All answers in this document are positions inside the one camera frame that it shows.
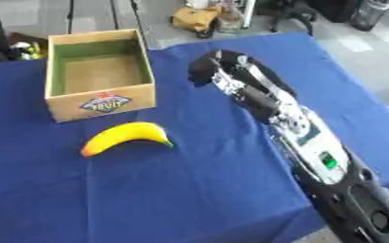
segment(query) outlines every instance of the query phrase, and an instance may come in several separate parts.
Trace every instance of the floor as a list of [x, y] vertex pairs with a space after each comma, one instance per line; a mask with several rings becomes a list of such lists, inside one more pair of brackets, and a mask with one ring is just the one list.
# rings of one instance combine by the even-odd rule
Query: floor
[[[73, 32], [113, 29], [110, 0], [76, 0]], [[120, 28], [136, 28], [136, 18], [129, 0], [115, 0]], [[172, 28], [168, 17], [183, 5], [183, 0], [139, 0], [139, 14], [149, 48], [197, 42], [191, 32]], [[0, 16], [7, 31], [36, 37], [65, 34], [69, 0], [0, 0]], [[269, 19], [255, 16], [251, 28], [238, 34], [215, 34], [214, 39], [253, 34], [269, 34]], [[358, 82], [389, 106], [389, 12], [371, 32], [356, 31], [348, 25], [333, 24], [323, 17], [314, 23], [315, 39]], [[299, 23], [288, 20], [281, 31], [300, 30]], [[324, 228], [298, 243], [339, 242]]]

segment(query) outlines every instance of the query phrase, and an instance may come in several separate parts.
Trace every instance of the chair leg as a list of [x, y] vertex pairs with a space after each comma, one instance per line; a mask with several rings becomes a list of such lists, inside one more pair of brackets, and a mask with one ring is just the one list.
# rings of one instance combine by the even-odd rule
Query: chair leg
[[284, 10], [279, 16], [273, 18], [271, 20], [271, 24], [269, 25], [269, 31], [271, 32], [277, 32], [279, 29], [279, 24], [281, 21], [287, 19], [289, 17], [289, 11]]
[[314, 22], [317, 20], [317, 11], [314, 9], [311, 9], [309, 7], [298, 7], [294, 10], [294, 12], [299, 12], [309, 15], [309, 21]]
[[291, 18], [299, 20], [301, 23], [303, 23], [306, 26], [306, 29], [308, 30], [309, 35], [313, 35], [312, 25], [311, 22], [309, 22], [301, 13], [298, 12], [292, 12]]

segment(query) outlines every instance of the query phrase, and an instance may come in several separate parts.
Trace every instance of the bag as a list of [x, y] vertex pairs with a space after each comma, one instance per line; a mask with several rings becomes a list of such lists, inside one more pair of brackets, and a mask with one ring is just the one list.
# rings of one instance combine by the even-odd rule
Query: bag
[[221, 10], [221, 7], [218, 6], [206, 9], [184, 7], [171, 17], [171, 23], [176, 27], [196, 32], [198, 38], [210, 38], [213, 36], [215, 19], [221, 13]]

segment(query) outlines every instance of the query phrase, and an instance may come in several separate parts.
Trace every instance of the black robotic forearm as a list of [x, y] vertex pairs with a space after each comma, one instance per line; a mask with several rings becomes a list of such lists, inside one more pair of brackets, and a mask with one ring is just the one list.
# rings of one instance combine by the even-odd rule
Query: black robotic forearm
[[[237, 68], [244, 54], [220, 50], [211, 51], [189, 66], [189, 79], [196, 86], [212, 81], [218, 68], [246, 86], [231, 94], [235, 101], [260, 122], [269, 124], [270, 117], [279, 114], [279, 103], [269, 95], [269, 89], [255, 80], [243, 68]], [[276, 86], [295, 97], [295, 92], [271, 69], [249, 58]], [[290, 146], [278, 144], [290, 150]], [[389, 243], [389, 190], [379, 185], [377, 176], [359, 158], [345, 149], [349, 165], [343, 179], [326, 184], [314, 178], [301, 158], [292, 157], [292, 175], [332, 231], [345, 243]]]

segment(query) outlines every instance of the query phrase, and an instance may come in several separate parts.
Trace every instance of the box label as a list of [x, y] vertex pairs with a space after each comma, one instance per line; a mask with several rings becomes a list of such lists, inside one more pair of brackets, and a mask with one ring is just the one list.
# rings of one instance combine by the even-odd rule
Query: box label
[[110, 113], [129, 102], [131, 102], [131, 99], [129, 98], [109, 93], [102, 93], [99, 95], [98, 99], [91, 99], [89, 102], [81, 105], [81, 109]]

